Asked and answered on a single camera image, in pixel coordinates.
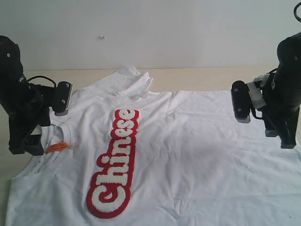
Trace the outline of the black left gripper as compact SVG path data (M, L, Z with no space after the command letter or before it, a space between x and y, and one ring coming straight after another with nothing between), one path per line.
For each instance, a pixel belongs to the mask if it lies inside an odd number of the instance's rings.
M50 125L49 108L56 89L52 87L30 83L25 77L4 79L4 110L8 114L9 150L12 154L42 156L44 149L41 145L41 134L31 135L39 125Z

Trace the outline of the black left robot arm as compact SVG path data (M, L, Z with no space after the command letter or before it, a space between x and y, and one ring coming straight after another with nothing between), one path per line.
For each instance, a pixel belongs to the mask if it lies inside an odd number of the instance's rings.
M44 154L41 135L32 132L50 125L49 108L55 87L28 82L20 60L20 48L6 36L0 38L0 104L8 114L9 150L12 154Z

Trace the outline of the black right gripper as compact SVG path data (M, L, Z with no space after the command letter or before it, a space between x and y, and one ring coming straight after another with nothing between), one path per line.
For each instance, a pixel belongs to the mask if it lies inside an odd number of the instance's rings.
M263 99L262 117L265 136L280 135L281 148L293 149L296 146L297 120L293 118L301 104L301 70L277 68L258 77ZM281 121L278 133L271 122Z

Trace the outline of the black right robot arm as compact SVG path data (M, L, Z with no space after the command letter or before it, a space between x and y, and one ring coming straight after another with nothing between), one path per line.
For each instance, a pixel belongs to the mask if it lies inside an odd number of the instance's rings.
M296 146L296 130L301 105L301 34L281 41L277 47L279 65L263 88L267 119L281 140L282 149Z

